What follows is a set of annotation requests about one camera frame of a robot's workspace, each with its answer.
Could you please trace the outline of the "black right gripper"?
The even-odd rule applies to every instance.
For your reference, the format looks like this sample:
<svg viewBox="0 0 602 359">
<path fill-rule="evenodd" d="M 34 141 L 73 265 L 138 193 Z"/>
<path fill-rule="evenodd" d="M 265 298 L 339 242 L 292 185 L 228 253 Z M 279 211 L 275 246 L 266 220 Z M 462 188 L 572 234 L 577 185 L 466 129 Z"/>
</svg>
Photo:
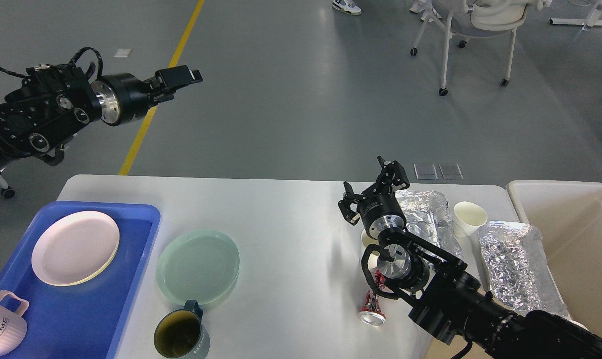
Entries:
<svg viewBox="0 0 602 359">
<path fill-rule="evenodd" d="M 373 239 L 380 239 L 383 232 L 405 229 L 406 219 L 394 193 L 410 187 L 405 168 L 398 161 L 386 161 L 382 156 L 377 156 L 377 160 L 381 172 L 373 190 L 357 194 L 351 184 L 344 181 L 344 193 L 338 202 L 344 220 L 354 226 L 361 219 L 367 236 Z"/>
</svg>

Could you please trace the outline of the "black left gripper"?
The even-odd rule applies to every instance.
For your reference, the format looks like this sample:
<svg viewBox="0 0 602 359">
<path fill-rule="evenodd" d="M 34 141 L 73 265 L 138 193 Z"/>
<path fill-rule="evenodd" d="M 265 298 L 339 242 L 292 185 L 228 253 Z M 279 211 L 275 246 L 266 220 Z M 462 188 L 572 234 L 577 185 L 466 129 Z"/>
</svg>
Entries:
<svg viewBox="0 0 602 359">
<path fill-rule="evenodd" d="M 101 106 L 101 121 L 118 126 L 144 118 L 149 109 L 173 100 L 179 89 L 202 81 L 199 70 L 181 65 L 158 70 L 147 80 L 129 73 L 106 75 L 92 82 L 91 88 Z"/>
</svg>

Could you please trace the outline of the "white paper cup under arm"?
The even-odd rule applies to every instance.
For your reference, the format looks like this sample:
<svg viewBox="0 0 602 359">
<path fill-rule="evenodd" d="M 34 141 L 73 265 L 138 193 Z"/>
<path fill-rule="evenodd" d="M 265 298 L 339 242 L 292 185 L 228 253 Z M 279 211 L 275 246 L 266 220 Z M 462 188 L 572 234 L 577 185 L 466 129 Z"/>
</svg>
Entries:
<svg viewBox="0 0 602 359">
<path fill-rule="evenodd" d="M 365 230 L 362 230 L 361 232 L 361 239 L 363 248 L 366 248 L 370 244 L 378 245 L 378 241 L 376 239 L 370 238 L 367 235 L 367 232 L 365 232 Z M 367 266 L 373 274 L 378 270 L 378 258 L 379 253 L 377 251 L 373 251 L 369 256 L 369 259 L 367 260 Z"/>
</svg>

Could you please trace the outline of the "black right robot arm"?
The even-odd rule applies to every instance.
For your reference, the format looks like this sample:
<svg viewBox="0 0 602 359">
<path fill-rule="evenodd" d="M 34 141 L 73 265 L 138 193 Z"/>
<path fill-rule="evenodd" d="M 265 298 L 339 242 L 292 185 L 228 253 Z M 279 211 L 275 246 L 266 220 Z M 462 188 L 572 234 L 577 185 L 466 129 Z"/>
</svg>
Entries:
<svg viewBox="0 0 602 359">
<path fill-rule="evenodd" d="M 344 183 L 338 203 L 344 220 L 363 223 L 377 240 L 361 259 L 372 293 L 411 306 L 410 320 L 449 345 L 456 336 L 495 359 L 602 359 L 602 338 L 546 311 L 522 316 L 500 305 L 490 292 L 479 292 L 479 280 L 467 264 L 407 230 L 396 192 L 410 186 L 398 161 L 378 157 L 381 171 L 361 194 Z"/>
</svg>

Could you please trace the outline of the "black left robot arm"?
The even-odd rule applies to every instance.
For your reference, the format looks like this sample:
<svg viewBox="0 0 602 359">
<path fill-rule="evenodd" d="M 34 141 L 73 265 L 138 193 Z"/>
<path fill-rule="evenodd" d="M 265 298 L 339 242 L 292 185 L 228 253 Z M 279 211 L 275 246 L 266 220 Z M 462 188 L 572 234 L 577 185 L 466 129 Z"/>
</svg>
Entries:
<svg viewBox="0 0 602 359">
<path fill-rule="evenodd" d="M 55 166 L 64 159 L 65 145 L 87 125 L 141 120 L 149 109 L 173 100 L 176 91 L 203 80 L 186 65 L 158 70 L 147 80 L 103 75 L 102 57 L 91 47 L 68 63 L 40 64 L 26 74 L 2 67 L 0 72 L 21 79 L 21 88 L 0 104 L 0 172 L 28 157 Z"/>
</svg>

